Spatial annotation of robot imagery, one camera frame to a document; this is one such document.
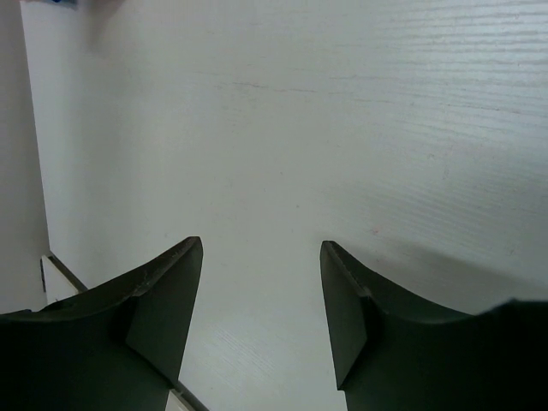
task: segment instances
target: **textured white panel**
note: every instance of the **textured white panel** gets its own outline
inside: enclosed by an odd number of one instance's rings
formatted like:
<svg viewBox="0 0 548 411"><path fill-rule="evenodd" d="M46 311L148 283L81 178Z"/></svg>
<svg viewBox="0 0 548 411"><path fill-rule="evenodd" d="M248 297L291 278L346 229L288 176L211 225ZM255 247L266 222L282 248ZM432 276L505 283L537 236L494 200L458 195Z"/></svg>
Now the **textured white panel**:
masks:
<svg viewBox="0 0 548 411"><path fill-rule="evenodd" d="M325 239L453 308L548 296L548 3L23 11L51 248L94 286L202 237L209 408L345 409Z"/></svg>

